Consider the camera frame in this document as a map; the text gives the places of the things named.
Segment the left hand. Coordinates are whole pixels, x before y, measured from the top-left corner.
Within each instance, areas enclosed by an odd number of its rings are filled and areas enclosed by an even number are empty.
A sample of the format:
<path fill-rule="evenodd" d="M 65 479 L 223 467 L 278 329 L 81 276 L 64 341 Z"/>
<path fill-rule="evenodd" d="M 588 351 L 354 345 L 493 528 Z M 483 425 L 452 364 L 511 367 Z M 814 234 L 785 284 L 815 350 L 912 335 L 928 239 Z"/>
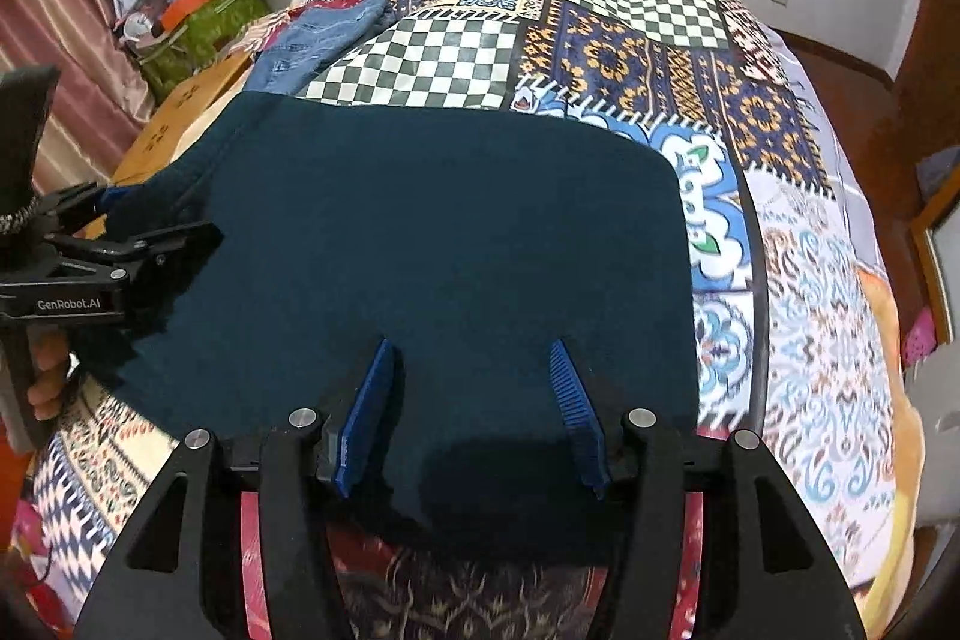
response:
<path fill-rule="evenodd" d="M 29 387 L 28 401 L 37 420 L 51 420 L 62 409 L 67 386 L 70 351 L 62 331 L 47 331 L 31 341 L 36 380 Z"/>

